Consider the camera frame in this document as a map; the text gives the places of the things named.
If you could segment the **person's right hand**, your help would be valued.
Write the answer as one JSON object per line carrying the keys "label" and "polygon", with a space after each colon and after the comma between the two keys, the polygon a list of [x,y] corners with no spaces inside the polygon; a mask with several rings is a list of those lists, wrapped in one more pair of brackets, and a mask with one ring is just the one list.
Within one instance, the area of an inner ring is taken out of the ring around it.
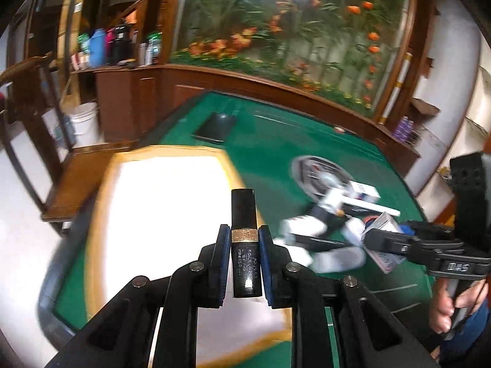
{"label": "person's right hand", "polygon": [[429,326],[437,334],[447,333],[450,330],[456,309],[467,309],[469,314],[474,314],[488,296],[489,284],[485,280],[474,282],[455,300],[449,295],[448,285],[447,278],[438,278],[433,286]]}

